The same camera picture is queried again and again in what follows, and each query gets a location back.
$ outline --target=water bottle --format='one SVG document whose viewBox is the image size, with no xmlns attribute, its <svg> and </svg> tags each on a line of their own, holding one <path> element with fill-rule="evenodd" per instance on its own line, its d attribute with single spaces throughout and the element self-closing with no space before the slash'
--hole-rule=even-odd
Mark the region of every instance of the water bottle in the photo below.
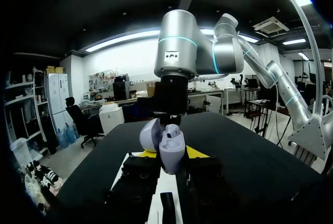
<svg viewBox="0 0 333 224">
<path fill-rule="evenodd" d="M 61 132 L 60 129 L 58 129 L 57 139 L 60 147 L 62 147 L 63 149 L 68 147 L 65 134 L 64 132 Z"/>
<path fill-rule="evenodd" d="M 73 130 L 74 130 L 74 134 L 75 134 L 76 139 L 79 139 L 79 138 L 80 138 L 80 135 L 79 135 L 79 133 L 78 133 L 78 129 L 76 128 L 76 125 L 75 125 L 75 124 L 73 125 Z"/>
<path fill-rule="evenodd" d="M 67 137 L 67 142 L 69 143 L 74 143 L 76 140 L 74 131 L 72 127 L 69 127 L 68 123 L 66 123 L 66 137 Z"/>
</svg>

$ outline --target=black table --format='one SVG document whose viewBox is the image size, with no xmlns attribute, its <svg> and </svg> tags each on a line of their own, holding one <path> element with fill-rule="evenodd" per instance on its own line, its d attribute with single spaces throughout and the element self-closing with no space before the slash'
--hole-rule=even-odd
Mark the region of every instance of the black table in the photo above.
<svg viewBox="0 0 333 224">
<path fill-rule="evenodd" d="M 104 202 L 102 189 L 111 188 L 126 153 L 143 150 L 139 133 L 145 124 L 126 123 L 113 129 L 68 178 L 59 200 L 67 207 L 81 205 L 86 199 Z M 292 197 L 322 179 L 288 152 L 220 114 L 183 116 L 181 130 L 187 145 L 220 159 L 225 179 L 244 203 L 258 197 Z M 177 175 L 177 186 L 184 223 L 188 223 L 183 178 L 183 174 Z"/>
</svg>

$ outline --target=gray robot arm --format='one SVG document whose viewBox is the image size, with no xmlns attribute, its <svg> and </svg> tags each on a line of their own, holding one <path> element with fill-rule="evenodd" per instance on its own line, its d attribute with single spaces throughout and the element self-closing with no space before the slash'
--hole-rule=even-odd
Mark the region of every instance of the gray robot arm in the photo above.
<svg viewBox="0 0 333 224">
<path fill-rule="evenodd" d="M 182 77 L 190 81 L 196 75 L 224 76 L 242 72 L 245 60 L 266 88 L 277 86 L 293 121 L 295 132 L 289 139 L 300 146 L 295 156 L 308 164 L 316 156 L 325 159 L 333 143 L 333 114 L 312 114 L 284 69 L 274 61 L 264 65 L 253 47 L 238 37 L 237 25 L 233 16 L 224 14 L 214 27 L 211 41 L 201 33 L 191 13 L 168 12 L 162 20 L 155 75 L 162 82 L 166 80 L 163 78 Z"/>
</svg>

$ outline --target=black ceiling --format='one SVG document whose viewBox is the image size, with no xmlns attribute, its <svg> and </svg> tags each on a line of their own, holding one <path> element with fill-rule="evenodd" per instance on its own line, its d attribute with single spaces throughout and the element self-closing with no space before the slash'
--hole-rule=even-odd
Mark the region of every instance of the black ceiling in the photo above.
<svg viewBox="0 0 333 224">
<path fill-rule="evenodd" d="M 313 0 L 322 14 L 325 0 Z M 332 48 L 328 18 L 324 21 L 313 5 L 303 7 L 313 26 L 319 48 Z M 290 32 L 259 42 L 271 42 L 281 52 L 309 48 L 308 42 L 284 46 L 286 39 L 306 37 L 302 24 L 287 0 L 7 0 L 8 46 L 11 52 L 33 52 L 63 57 L 65 53 L 110 36 L 160 25 L 172 9 L 192 12 L 200 26 L 213 27 L 222 13 L 239 21 L 238 30 L 257 38 L 253 25 L 275 16 Z"/>
</svg>

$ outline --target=refrigerator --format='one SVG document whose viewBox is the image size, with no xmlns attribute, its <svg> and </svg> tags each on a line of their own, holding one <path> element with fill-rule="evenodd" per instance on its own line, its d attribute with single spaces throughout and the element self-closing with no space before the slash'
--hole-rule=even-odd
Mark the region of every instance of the refrigerator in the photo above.
<svg viewBox="0 0 333 224">
<path fill-rule="evenodd" d="M 66 98 L 69 97 L 67 74 L 52 73 L 47 76 L 47 95 L 56 133 L 58 129 L 64 130 L 66 123 L 72 126 L 73 119 L 66 110 Z"/>
</svg>

